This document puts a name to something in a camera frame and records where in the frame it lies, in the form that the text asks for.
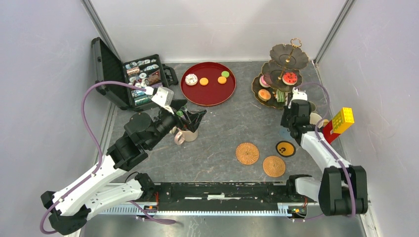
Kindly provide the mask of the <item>pink beige mug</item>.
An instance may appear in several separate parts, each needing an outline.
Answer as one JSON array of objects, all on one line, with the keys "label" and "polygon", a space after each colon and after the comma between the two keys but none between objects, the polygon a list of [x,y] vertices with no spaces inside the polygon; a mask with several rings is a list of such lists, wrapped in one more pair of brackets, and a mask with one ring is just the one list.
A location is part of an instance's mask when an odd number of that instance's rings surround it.
[{"label": "pink beige mug", "polygon": [[185,142],[193,142],[198,137],[198,131],[192,132],[189,130],[181,130],[178,127],[174,127],[170,132],[174,135],[174,142],[177,145],[181,145]]}]

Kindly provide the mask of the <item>layered green cake slice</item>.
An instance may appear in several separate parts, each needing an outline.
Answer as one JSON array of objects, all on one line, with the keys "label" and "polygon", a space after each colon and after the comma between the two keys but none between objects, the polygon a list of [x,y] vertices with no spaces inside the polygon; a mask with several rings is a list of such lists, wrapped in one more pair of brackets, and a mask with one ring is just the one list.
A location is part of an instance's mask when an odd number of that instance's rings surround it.
[{"label": "layered green cake slice", "polygon": [[278,103],[285,103],[287,100],[287,93],[280,90],[276,90],[275,99]]}]

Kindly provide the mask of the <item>orange macaron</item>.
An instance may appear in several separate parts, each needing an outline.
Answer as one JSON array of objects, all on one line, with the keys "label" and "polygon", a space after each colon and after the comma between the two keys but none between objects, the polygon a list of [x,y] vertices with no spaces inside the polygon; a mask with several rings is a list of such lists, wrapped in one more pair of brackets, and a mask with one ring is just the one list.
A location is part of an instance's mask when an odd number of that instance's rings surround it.
[{"label": "orange macaron", "polygon": [[218,82],[219,84],[226,84],[226,82],[227,82],[227,78],[226,78],[226,77],[224,77],[224,76],[220,76],[220,77],[218,77],[217,82]]},{"label": "orange macaron", "polygon": [[200,78],[199,83],[202,86],[206,86],[206,85],[208,85],[209,80],[207,78]]}]

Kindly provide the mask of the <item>white sprinkled donut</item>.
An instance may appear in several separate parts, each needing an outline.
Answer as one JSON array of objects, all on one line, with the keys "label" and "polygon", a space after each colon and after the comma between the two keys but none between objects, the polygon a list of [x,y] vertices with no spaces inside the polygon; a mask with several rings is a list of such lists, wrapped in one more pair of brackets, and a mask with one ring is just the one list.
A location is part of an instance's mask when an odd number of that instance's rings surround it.
[{"label": "white sprinkled donut", "polygon": [[194,86],[198,83],[199,79],[196,74],[187,74],[185,76],[185,83],[189,86]]}]

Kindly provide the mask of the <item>orange fruit tart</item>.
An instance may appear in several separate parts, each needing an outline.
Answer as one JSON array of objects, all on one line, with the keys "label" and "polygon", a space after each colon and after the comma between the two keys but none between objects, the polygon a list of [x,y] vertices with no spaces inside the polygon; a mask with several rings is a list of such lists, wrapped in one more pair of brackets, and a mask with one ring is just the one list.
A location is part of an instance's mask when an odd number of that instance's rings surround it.
[{"label": "orange fruit tart", "polygon": [[268,101],[271,99],[271,93],[266,89],[261,89],[258,91],[258,97],[262,101]]}]

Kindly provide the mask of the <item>green macaron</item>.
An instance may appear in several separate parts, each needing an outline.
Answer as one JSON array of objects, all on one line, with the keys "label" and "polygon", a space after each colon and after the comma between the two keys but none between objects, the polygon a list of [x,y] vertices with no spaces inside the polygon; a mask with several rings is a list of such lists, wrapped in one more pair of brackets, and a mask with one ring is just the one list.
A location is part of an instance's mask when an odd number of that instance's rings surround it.
[{"label": "green macaron", "polygon": [[230,73],[229,73],[228,71],[223,71],[223,72],[221,73],[221,75],[222,75],[223,77],[228,78],[228,77],[230,76]]}]

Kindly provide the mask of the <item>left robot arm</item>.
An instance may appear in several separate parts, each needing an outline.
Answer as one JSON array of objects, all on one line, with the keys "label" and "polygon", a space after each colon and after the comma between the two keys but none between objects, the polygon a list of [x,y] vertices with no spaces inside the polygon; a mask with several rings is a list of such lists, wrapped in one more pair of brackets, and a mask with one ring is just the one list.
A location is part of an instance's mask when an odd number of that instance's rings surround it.
[{"label": "left robot arm", "polygon": [[53,228],[51,233],[69,235],[110,207],[137,199],[150,201],[156,188],[146,173],[139,173],[128,182],[104,192],[101,189],[144,161],[148,157],[147,151],[173,128],[195,132],[206,113],[206,110],[189,111],[181,107],[173,113],[161,108],[154,118],[147,113],[132,115],[124,125],[123,136],[86,174],[58,192],[46,191],[41,195],[47,209],[40,224],[41,231],[48,234],[43,227],[48,219]]}]

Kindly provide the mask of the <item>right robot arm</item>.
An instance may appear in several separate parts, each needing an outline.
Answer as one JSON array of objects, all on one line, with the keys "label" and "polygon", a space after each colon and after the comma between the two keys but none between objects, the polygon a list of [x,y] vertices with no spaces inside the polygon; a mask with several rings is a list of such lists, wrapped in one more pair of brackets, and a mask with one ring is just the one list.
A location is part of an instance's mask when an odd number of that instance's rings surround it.
[{"label": "right robot arm", "polygon": [[365,169],[340,156],[325,140],[322,130],[309,122],[310,114],[307,100],[292,100],[284,106],[281,126],[313,158],[322,170],[322,178],[291,175],[286,183],[286,197],[299,201],[306,196],[318,202],[325,216],[365,214],[369,206]]}]

